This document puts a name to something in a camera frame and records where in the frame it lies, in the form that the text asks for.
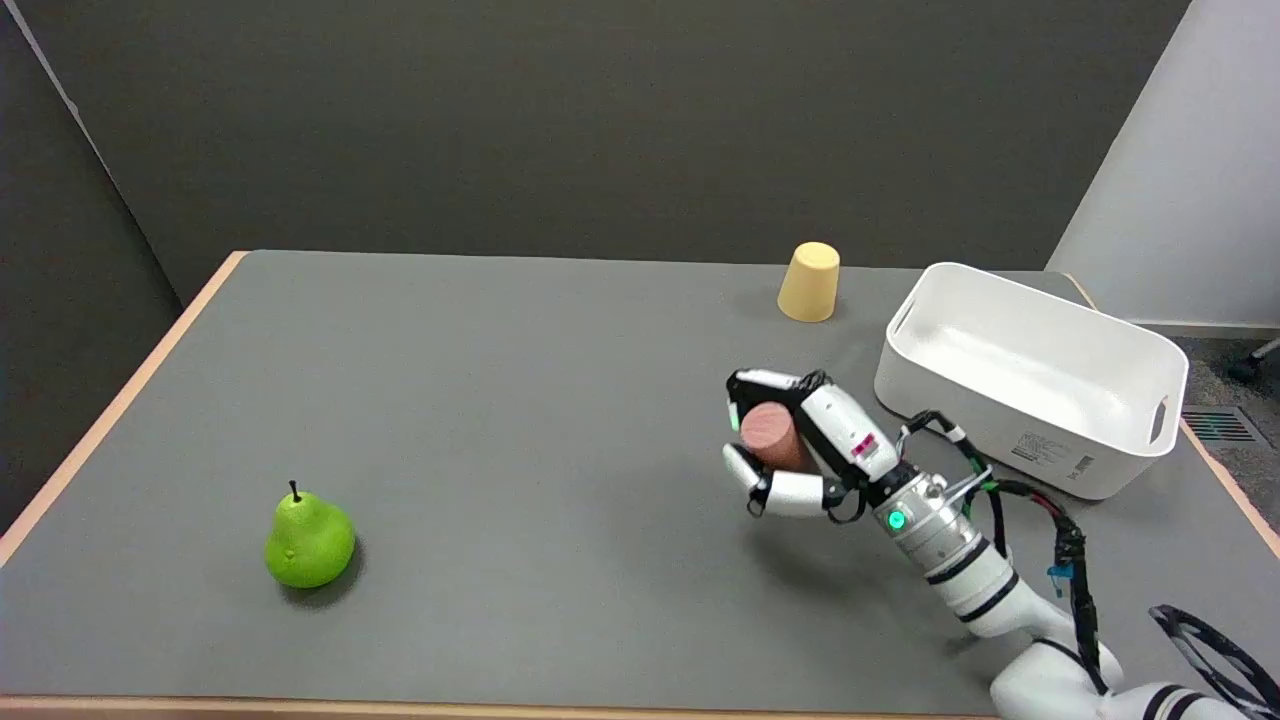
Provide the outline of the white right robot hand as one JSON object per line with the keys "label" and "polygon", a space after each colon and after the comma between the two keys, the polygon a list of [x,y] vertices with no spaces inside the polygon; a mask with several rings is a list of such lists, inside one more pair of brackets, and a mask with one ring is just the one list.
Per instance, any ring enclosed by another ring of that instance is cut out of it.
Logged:
{"label": "white right robot hand", "polygon": [[783,407],[803,448],[824,471],[790,471],[742,443],[727,443],[722,457],[730,474],[748,493],[748,511],[786,518],[827,518],[842,524],[837,509],[851,506],[850,521],[886,503],[920,475],[897,445],[823,370],[790,375],[742,368],[726,380],[727,405],[735,428],[763,404]]}

